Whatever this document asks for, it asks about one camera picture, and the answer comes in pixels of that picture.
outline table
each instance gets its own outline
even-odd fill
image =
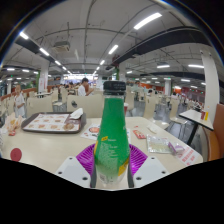
[[[170,140],[175,141],[182,146],[186,146],[184,142],[143,117],[126,117],[125,119],[126,127],[131,130],[136,129],[144,134],[168,137]],[[14,148],[20,148],[22,151],[20,162],[37,166],[54,174],[67,157],[77,156],[81,151],[83,151],[83,149],[96,142],[94,140],[80,137],[92,123],[100,124],[101,119],[87,119],[87,124],[83,130],[76,135],[32,133],[24,132],[22,130],[18,130],[14,137],[3,135],[3,158],[10,160],[11,150]],[[157,134],[152,134],[147,128],[148,125],[155,127],[157,129]],[[137,139],[132,131],[131,144],[141,149],[148,156],[156,156],[169,173],[174,173],[185,168],[185,165],[171,154],[148,153],[146,140]],[[196,163],[202,162],[203,159],[200,155]],[[97,181],[96,188],[128,189],[127,175],[124,176],[124,179],[117,186],[109,186],[106,188],[100,181]]]
[[[201,126],[207,128],[207,129],[209,129],[210,131],[214,131],[213,125],[212,125],[209,117],[208,117],[207,121],[201,120],[201,113],[200,112],[197,112],[195,110],[188,110],[184,113],[179,114],[179,116],[194,122],[194,128],[193,128],[192,133],[190,135],[190,138],[188,139],[188,142],[187,142],[187,144],[189,146],[191,145],[191,143],[193,141],[193,138],[194,138],[195,133],[197,131],[198,125],[201,125]]]

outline food tray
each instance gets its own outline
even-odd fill
[[[54,130],[32,130],[32,129],[26,129],[26,127],[31,124],[39,115],[69,115],[68,118],[64,121],[64,123],[61,123],[61,125],[65,125],[65,124],[74,124],[74,125],[78,125],[78,130],[74,130],[74,131],[54,131]],[[36,132],[36,133],[48,133],[48,134],[77,134],[79,133],[83,127],[86,125],[86,114],[83,113],[83,115],[77,119],[77,120],[70,120],[71,113],[69,112],[50,112],[50,113],[36,113],[33,114],[31,117],[27,118],[25,121],[23,121],[22,125],[21,125],[21,129],[23,131],[26,132]]]

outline napkin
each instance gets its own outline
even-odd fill
[[[79,108],[75,112],[73,112],[70,116],[70,119],[79,119],[83,115],[83,109]]]

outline sign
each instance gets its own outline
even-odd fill
[[[44,78],[39,78],[39,92],[44,92]]]

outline cup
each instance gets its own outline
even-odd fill
[[[128,103],[124,103],[124,115],[126,115],[128,109]]]
[[[204,120],[204,118],[205,118],[205,111],[202,111],[201,112],[201,119]]]

